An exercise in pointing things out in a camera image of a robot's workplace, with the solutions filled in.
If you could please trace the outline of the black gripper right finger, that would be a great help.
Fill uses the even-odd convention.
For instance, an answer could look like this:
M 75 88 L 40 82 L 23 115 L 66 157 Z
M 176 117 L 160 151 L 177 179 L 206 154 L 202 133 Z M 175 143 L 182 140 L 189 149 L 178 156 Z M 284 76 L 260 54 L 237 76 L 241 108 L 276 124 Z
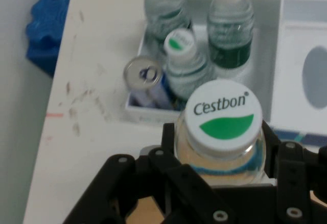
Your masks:
M 266 142 L 264 171 L 276 182 L 276 214 L 282 223 L 326 223 L 326 147 L 317 153 L 293 141 L 282 142 L 263 121 Z

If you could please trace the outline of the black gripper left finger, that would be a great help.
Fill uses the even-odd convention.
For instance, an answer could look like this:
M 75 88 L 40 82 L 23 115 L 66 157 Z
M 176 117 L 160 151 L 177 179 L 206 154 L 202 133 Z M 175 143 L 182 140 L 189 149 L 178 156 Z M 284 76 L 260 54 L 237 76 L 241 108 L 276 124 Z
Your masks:
M 134 158 L 109 157 L 65 223 L 125 223 L 142 198 L 154 198 L 164 223 L 235 223 L 236 215 L 209 185 L 173 154 L 175 126 L 163 126 L 161 144 Z

